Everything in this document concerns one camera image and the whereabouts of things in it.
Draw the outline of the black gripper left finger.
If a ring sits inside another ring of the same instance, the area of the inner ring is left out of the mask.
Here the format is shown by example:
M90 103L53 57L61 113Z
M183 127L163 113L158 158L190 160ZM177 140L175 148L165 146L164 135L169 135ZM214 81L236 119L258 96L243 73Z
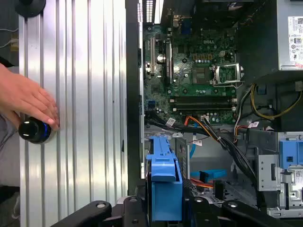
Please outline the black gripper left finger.
M107 201L93 201L53 224L54 227L147 227L142 200L135 196L112 206Z

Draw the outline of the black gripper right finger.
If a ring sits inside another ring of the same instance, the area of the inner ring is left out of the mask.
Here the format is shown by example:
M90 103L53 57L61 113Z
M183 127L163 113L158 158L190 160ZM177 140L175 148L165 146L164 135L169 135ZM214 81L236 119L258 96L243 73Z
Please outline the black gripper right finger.
M190 225L192 227L289 227L290 224L273 218L243 202L225 201L213 209L206 198L190 199Z

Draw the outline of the person's bare hand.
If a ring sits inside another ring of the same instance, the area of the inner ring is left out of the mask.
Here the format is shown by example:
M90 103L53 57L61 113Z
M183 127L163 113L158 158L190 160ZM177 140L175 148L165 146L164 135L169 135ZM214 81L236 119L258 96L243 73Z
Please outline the person's bare hand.
M53 97L39 84L0 65L0 113L15 127L21 124L19 114L32 116L53 130L59 129L59 117Z

